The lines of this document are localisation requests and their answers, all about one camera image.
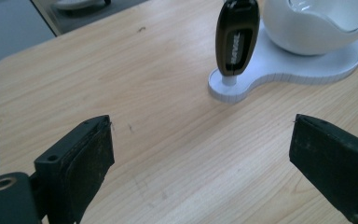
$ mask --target screw hole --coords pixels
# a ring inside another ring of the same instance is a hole
[[[58,156],[52,155],[48,157],[48,161],[56,161],[58,159]]]
[[[4,189],[8,189],[16,183],[17,179],[15,177],[6,177],[0,179],[0,191]]]

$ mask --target wooden table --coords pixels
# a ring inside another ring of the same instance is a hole
[[[116,163],[82,223],[347,222],[288,152],[297,113],[358,136],[358,68],[218,102],[207,83],[221,6],[150,0],[0,62],[0,175],[30,175],[79,122],[108,114]]]

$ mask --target white bowl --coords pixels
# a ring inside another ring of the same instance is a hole
[[[269,38],[301,55],[325,54],[358,39],[358,0],[266,0]]]

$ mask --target white base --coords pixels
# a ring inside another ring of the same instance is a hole
[[[301,56],[280,49],[269,39],[260,22],[252,59],[236,77],[223,77],[218,69],[209,76],[210,94],[226,103],[237,103],[261,84],[286,81],[322,85],[337,82],[358,65],[358,40],[325,55]]]

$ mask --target black object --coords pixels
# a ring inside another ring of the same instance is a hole
[[[251,60],[260,15],[255,0],[227,0],[216,28],[217,67],[223,76],[236,76]]]
[[[296,116],[290,161],[350,222],[358,223],[358,138],[321,119]]]
[[[31,177],[0,176],[0,223],[79,223],[114,162],[109,116],[80,123],[34,161]]]

